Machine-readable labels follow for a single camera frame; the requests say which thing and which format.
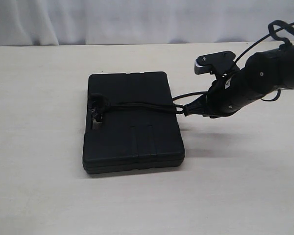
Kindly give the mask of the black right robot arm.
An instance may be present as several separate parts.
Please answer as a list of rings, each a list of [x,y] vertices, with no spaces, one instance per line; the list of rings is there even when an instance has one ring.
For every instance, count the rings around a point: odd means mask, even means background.
[[[257,52],[240,69],[231,51],[206,54],[195,61],[195,74],[213,74],[208,91],[185,105],[184,114],[228,117],[275,90],[294,90],[294,45]]]

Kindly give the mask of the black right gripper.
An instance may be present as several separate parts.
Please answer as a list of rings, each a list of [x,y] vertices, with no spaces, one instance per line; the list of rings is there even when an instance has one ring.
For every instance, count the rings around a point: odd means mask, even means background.
[[[262,94],[252,89],[247,81],[245,71],[241,70],[230,78],[217,81],[208,90],[206,97],[200,96],[186,104],[185,116],[228,117],[260,98],[262,98]]]

